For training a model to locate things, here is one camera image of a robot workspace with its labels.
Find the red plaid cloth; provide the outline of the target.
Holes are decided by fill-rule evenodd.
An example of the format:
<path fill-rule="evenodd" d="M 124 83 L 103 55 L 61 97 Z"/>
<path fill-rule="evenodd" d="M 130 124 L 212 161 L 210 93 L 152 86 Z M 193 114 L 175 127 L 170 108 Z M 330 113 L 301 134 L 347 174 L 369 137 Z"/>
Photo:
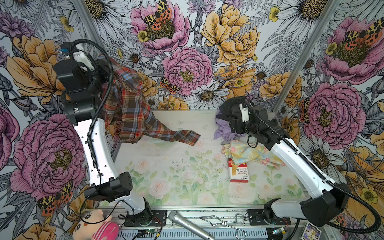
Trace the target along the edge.
<path fill-rule="evenodd" d="M 143 95 L 139 74 L 112 60 L 114 82 L 104 107 L 106 128 L 116 144 L 136 144 L 143 136 L 194 146 L 201 135 L 190 130 L 173 131 L 157 120 Z"/>

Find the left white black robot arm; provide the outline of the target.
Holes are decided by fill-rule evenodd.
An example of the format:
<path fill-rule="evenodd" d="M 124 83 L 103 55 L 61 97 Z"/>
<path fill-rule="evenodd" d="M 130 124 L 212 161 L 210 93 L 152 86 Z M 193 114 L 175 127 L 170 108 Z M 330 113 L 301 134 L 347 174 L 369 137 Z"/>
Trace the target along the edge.
<path fill-rule="evenodd" d="M 147 225 L 153 218 L 151 207 L 134 192 L 131 175 L 116 169 L 105 121 L 100 117 L 114 80 L 113 63 L 103 47 L 87 39 L 64 43 L 61 52 L 66 58 L 54 65 L 54 71 L 65 87 L 64 114 L 74 126 L 88 162 L 86 200 L 121 205 L 128 211 L 128 218 Z"/>

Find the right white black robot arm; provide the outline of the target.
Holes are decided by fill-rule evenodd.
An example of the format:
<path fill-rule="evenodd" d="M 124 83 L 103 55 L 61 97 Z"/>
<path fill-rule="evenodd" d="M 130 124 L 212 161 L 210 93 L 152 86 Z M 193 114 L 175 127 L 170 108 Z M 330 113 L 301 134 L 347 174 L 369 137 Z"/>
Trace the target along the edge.
<path fill-rule="evenodd" d="M 264 205 L 264 219 L 296 218 L 322 227 L 341 214 L 347 205 L 350 189 L 323 173 L 302 151 L 276 119 L 269 120 L 266 109 L 251 106 L 248 101 L 230 107 L 233 133 L 256 138 L 268 151 L 281 159 L 308 192 L 299 200 L 275 198 Z"/>

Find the black cloth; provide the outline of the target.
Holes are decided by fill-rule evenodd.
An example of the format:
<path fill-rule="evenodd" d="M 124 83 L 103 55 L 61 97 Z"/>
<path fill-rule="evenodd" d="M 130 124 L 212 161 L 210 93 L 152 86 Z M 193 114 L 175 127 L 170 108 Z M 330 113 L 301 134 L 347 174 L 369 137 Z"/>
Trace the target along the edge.
<path fill-rule="evenodd" d="M 225 101 L 219 107 L 219 112 L 216 115 L 216 119 L 231 121 L 231 120 L 241 120 L 241 110 L 240 104 L 246 100 L 246 96 L 234 97 Z"/>

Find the lavender cloth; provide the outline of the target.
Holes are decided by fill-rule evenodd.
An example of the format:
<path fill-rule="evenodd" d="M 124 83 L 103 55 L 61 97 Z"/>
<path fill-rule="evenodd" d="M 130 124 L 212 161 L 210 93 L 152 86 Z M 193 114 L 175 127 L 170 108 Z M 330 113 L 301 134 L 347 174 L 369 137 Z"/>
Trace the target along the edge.
<path fill-rule="evenodd" d="M 244 136 L 237 133 L 232 133 L 229 123 L 230 120 L 231 119 L 221 111 L 217 112 L 215 116 L 215 123 L 218 128 L 214 133 L 214 140 L 222 138 L 224 142 L 230 142 L 231 140 L 239 140 Z"/>

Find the pastel floral cloth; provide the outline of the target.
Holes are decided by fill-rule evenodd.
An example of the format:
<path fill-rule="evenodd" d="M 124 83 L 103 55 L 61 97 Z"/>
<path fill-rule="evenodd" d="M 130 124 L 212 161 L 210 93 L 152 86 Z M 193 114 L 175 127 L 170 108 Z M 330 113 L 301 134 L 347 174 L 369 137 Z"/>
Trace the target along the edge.
<path fill-rule="evenodd" d="M 238 166 L 250 162 L 260 163 L 267 166 L 274 166 L 277 169 L 286 164 L 275 154 L 269 151 L 264 145 L 251 148 L 247 143 L 238 140 L 231 140 L 229 144 L 223 145 L 222 153 Z"/>

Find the red bandage box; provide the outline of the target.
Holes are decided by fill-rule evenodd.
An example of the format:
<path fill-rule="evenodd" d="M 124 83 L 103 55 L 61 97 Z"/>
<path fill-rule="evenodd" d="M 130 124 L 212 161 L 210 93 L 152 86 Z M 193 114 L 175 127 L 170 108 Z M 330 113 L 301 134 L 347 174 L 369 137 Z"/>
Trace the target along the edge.
<path fill-rule="evenodd" d="M 235 165 L 233 160 L 229 158 L 228 172 L 230 183 L 248 183 L 250 180 L 248 165 L 246 163 Z"/>

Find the silver microphone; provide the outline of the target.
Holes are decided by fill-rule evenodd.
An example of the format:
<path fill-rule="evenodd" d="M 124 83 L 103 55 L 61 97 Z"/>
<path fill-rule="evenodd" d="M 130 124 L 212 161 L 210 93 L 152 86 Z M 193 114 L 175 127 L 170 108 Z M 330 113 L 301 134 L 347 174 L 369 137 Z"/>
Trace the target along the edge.
<path fill-rule="evenodd" d="M 187 220 L 182 215 L 180 215 L 179 212 L 177 212 L 177 211 L 171 211 L 169 213 L 168 219 L 173 224 L 176 224 L 178 226 L 181 226 L 181 227 L 187 229 L 188 231 L 197 235 L 198 237 L 200 237 L 203 240 L 214 240 L 215 239 L 215 237 L 213 235 L 211 235 L 210 233 L 208 233 L 204 229 L 200 228 L 199 226 L 195 225 L 191 221 Z"/>

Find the colourful card box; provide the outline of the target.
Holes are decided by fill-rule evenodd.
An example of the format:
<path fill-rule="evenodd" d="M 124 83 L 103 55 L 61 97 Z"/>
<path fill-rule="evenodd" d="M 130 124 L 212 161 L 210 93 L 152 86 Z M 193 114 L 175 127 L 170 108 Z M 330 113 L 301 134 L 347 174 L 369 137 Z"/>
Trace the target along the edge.
<path fill-rule="evenodd" d="M 321 233 L 322 231 L 318 227 L 307 222 L 300 236 L 300 240 L 319 240 Z"/>

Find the pink plush doll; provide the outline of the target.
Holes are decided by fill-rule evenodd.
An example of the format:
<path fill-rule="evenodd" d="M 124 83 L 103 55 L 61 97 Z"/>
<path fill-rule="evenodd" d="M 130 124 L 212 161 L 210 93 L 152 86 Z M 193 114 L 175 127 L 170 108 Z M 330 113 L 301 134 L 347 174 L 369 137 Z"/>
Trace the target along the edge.
<path fill-rule="evenodd" d="M 104 219 L 102 210 L 86 213 L 73 232 L 74 240 L 116 240 L 119 225 L 112 221 L 112 216 Z"/>

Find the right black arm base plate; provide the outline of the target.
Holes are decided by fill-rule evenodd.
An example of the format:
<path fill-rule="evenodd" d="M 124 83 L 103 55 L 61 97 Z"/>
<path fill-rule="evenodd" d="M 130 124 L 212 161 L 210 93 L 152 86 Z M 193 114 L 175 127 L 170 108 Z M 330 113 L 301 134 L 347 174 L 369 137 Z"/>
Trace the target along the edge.
<path fill-rule="evenodd" d="M 278 218 L 274 213 L 265 209 L 249 209 L 247 217 L 251 226 L 291 225 L 289 218 Z"/>

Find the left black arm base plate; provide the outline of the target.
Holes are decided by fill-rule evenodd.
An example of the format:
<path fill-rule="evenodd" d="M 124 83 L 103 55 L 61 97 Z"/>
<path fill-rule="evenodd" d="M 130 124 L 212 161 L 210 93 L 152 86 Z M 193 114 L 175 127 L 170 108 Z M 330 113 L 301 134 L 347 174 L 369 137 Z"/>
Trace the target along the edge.
<path fill-rule="evenodd" d="M 153 210 L 150 216 L 147 211 L 130 216 L 127 215 L 124 227 L 164 227 L 167 222 L 167 210 Z"/>

